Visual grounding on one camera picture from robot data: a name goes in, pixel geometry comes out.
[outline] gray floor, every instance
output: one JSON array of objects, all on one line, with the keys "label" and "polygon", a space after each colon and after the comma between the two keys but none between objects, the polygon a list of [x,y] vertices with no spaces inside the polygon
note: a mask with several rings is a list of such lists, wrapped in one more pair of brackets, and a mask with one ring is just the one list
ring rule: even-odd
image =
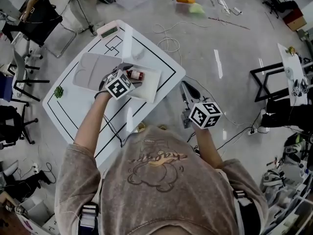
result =
[{"label": "gray floor", "polygon": [[[261,62],[264,66],[281,62],[277,43],[287,47],[292,45],[303,57],[308,57],[308,52],[296,33],[292,32],[281,18],[276,19],[275,16],[270,15],[268,8],[262,5],[263,0],[225,1],[230,8],[237,7],[243,14],[237,17],[234,15],[228,17],[219,8],[209,16],[212,18],[218,16],[221,20],[248,29],[232,24],[225,25],[208,18],[179,14],[171,0],[150,0],[131,12],[117,4],[98,4],[97,6],[100,15],[106,22],[121,19],[155,44],[164,36],[164,34],[153,33],[153,29],[160,30],[154,26],[155,24],[170,28],[180,21],[187,21],[210,26],[209,28],[201,28],[189,23],[180,23],[168,31],[168,36],[177,39],[180,43],[179,51],[186,74],[198,80],[212,93],[229,120],[237,124],[246,123],[237,126],[223,117],[219,124],[210,130],[217,147],[248,127],[249,123],[253,122],[259,114],[260,109],[265,107],[264,101],[254,102],[257,86],[249,75],[249,71],[259,68]],[[65,18],[66,23],[71,22],[70,16]],[[62,29],[54,31],[52,33],[53,41],[47,42],[48,47],[52,49],[61,48],[64,38],[69,37],[66,33],[64,34]],[[51,54],[42,51],[44,59],[36,62],[36,65],[41,67],[36,77],[49,79],[51,82],[50,84],[36,85],[34,94],[43,99],[70,61],[91,40],[92,37],[89,32],[80,34],[60,59],[55,59]],[[175,49],[173,43],[170,43],[170,48]],[[219,53],[223,71],[222,77],[218,72],[214,50]],[[180,62],[180,56],[177,52],[169,55]],[[188,78],[186,80],[201,90],[197,83]],[[271,88],[274,89],[285,88],[287,84],[285,78],[281,76],[272,78],[270,83],[272,84]],[[201,93],[204,96],[210,96],[205,90],[201,90]],[[167,124],[170,129],[187,139],[192,130],[184,130],[182,127],[180,114],[183,108],[184,104],[179,94],[179,88],[176,86],[147,116],[145,122],[155,125]],[[33,124],[29,128],[31,137],[36,141],[36,144],[29,145],[25,141],[20,141],[14,148],[2,150],[0,157],[7,163],[18,159],[22,175],[29,170],[33,162],[39,162],[42,169],[45,170],[45,163],[50,162],[56,175],[67,144],[48,118],[41,103],[31,104],[27,112],[29,119],[35,117],[39,119],[38,124]],[[284,141],[291,134],[291,130],[287,128],[275,128],[271,129],[268,134],[255,134],[253,136],[248,136],[245,133],[242,137],[238,136],[240,140],[234,139],[219,152],[224,160],[239,159],[254,180],[260,182],[262,174],[267,169],[266,163],[272,161],[275,155],[282,154]],[[191,139],[190,143],[195,145],[195,138]],[[35,193],[45,199],[51,209],[53,209],[54,189],[54,185],[44,185],[42,190]]]}]

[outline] brown t-shirt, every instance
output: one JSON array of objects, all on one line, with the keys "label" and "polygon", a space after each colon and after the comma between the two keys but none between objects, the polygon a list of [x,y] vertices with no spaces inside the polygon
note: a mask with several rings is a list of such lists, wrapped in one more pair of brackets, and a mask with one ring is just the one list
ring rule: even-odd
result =
[{"label": "brown t-shirt", "polygon": [[[241,163],[228,160],[220,169],[259,203],[264,224],[266,200]],[[62,235],[72,234],[100,180],[93,156],[69,145],[55,199]],[[129,136],[103,179],[99,209],[101,235],[239,234],[230,185],[188,143],[153,126]]]}]

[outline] bottle label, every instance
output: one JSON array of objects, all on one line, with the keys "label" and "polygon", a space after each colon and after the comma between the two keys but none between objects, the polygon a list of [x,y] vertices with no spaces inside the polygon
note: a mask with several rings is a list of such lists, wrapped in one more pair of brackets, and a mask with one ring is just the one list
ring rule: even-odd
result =
[{"label": "bottle label", "polygon": [[139,80],[140,72],[133,70],[131,78]]}]

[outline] red bottle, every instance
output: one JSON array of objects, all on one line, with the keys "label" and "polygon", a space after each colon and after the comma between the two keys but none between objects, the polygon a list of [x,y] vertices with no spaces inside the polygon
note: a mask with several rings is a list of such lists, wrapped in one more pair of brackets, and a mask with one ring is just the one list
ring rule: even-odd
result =
[{"label": "red bottle", "polygon": [[143,72],[136,71],[136,70],[127,70],[126,72],[127,72],[127,76],[129,78],[133,78],[133,79],[136,79],[139,81],[141,81],[143,79],[143,75],[144,75]]}]

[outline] cartoon print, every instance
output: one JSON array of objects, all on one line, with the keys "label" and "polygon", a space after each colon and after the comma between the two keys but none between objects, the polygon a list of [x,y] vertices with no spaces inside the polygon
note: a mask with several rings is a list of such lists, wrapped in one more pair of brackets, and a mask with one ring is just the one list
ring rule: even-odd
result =
[{"label": "cartoon print", "polygon": [[177,153],[168,147],[165,140],[145,139],[145,148],[140,152],[138,159],[129,161],[137,164],[129,170],[127,179],[132,185],[142,183],[155,187],[159,192],[169,192],[174,188],[179,174],[184,171],[182,165],[178,168],[175,164],[187,159],[187,155]]}]

